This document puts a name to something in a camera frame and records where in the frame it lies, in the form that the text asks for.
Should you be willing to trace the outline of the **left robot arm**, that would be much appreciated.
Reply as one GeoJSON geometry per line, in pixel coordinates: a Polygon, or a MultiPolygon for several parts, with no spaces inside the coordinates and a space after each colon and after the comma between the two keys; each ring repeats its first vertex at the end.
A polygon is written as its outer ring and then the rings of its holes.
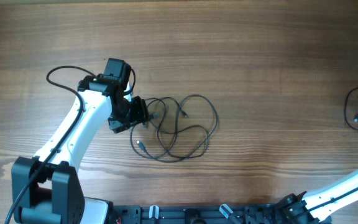
{"type": "Polygon", "coordinates": [[[134,77],[128,63],[109,58],[103,73],[88,72],[79,82],[75,102],[49,142],[15,161],[6,223],[122,223],[111,201],[83,195],[78,170],[105,122],[120,133],[149,120],[145,101],[131,97],[134,77]]]}

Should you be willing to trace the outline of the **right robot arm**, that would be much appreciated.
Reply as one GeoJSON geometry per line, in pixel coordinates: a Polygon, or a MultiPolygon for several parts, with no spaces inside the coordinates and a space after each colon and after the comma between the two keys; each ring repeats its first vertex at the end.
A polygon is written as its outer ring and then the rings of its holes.
{"type": "Polygon", "coordinates": [[[275,207],[275,223],[321,223],[335,211],[358,201],[358,169],[322,189],[292,195],[275,207]]]}

